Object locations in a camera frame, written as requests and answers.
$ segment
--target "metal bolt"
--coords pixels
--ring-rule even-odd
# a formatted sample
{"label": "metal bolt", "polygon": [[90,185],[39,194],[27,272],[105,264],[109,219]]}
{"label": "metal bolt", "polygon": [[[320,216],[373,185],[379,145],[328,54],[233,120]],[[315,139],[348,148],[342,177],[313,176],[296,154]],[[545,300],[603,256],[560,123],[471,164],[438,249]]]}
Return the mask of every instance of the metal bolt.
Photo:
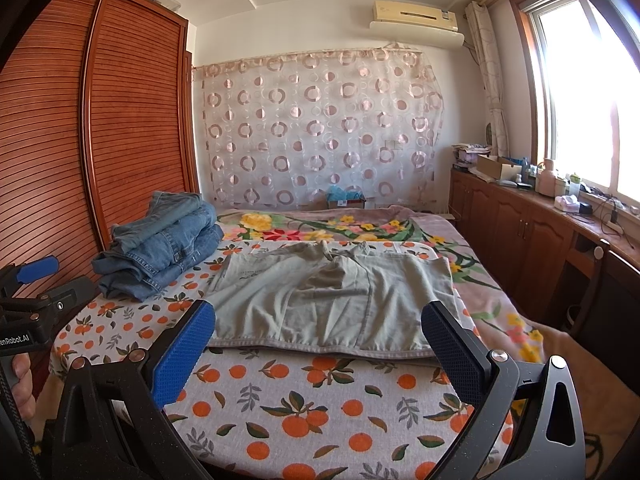
{"label": "metal bolt", "polygon": [[139,363],[146,356],[146,351],[143,348],[136,348],[129,352],[129,361],[133,363]]}
{"label": "metal bolt", "polygon": [[84,368],[84,357],[76,357],[71,363],[71,367],[74,370],[79,370],[80,368]]}
{"label": "metal bolt", "polygon": [[559,355],[552,355],[551,364],[556,368],[562,369],[566,366],[566,361],[563,358],[561,358]]}
{"label": "metal bolt", "polygon": [[509,358],[509,356],[507,355],[507,352],[505,352],[504,350],[500,350],[500,349],[491,350],[491,359],[493,359],[494,361],[498,361],[499,363],[503,363],[508,358]]}

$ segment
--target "black cable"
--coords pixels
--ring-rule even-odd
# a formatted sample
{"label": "black cable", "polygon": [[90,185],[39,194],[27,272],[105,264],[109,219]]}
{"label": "black cable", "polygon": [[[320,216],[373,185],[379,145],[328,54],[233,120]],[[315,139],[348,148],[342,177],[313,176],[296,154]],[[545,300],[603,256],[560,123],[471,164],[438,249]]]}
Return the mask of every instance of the black cable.
{"label": "black cable", "polygon": [[22,453],[27,460],[29,461],[29,465],[33,471],[34,477],[38,480],[42,480],[42,474],[40,473],[40,467],[36,461],[36,457],[33,454],[33,448],[31,447],[31,443],[29,437],[27,436],[27,431],[24,427],[24,423],[22,421],[22,417],[20,416],[20,411],[18,411],[18,407],[15,405],[14,394],[11,392],[11,388],[9,387],[9,381],[4,374],[4,370],[0,366],[0,401],[4,410],[11,420],[11,424],[15,429],[15,433],[18,436],[18,441],[20,442],[20,448],[22,449]]}

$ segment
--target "stack of folded clothes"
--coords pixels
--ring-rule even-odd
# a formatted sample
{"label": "stack of folded clothes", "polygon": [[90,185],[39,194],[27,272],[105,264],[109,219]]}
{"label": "stack of folded clothes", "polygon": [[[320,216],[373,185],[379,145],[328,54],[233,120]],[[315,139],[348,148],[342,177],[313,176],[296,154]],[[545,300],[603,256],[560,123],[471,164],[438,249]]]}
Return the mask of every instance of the stack of folded clothes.
{"label": "stack of folded clothes", "polygon": [[92,261],[106,298],[144,301],[159,294],[218,248],[223,232],[216,210],[196,193],[155,191],[146,216],[111,228],[109,250]]}

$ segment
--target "bed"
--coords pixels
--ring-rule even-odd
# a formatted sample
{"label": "bed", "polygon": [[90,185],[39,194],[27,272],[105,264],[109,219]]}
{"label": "bed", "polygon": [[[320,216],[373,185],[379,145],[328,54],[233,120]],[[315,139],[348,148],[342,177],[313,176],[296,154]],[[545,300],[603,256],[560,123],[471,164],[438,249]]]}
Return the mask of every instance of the bed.
{"label": "bed", "polygon": [[[367,243],[377,251],[449,259],[462,325],[518,360],[544,358],[541,333],[516,312],[462,236],[445,219],[400,206],[267,213],[230,210],[209,258],[145,303],[98,297],[55,339],[50,370],[122,359],[172,326],[224,259],[287,244]],[[496,468],[513,433],[514,405],[482,474]],[[423,479],[473,410],[429,360],[380,362],[268,348],[208,348],[165,411],[194,454],[259,478]]]}

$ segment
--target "louvered wardrobe door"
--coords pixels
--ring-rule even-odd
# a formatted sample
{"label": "louvered wardrobe door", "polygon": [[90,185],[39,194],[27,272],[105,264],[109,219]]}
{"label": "louvered wardrobe door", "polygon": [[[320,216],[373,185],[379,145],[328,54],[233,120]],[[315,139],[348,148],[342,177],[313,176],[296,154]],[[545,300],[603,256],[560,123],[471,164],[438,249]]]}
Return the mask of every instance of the louvered wardrobe door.
{"label": "louvered wardrobe door", "polygon": [[0,73],[0,267],[48,254],[60,272],[23,290],[93,277],[78,89],[97,0],[53,0]]}
{"label": "louvered wardrobe door", "polygon": [[100,6],[90,143],[103,229],[144,216],[156,189],[189,189],[179,115],[184,41],[183,25],[132,1]]}

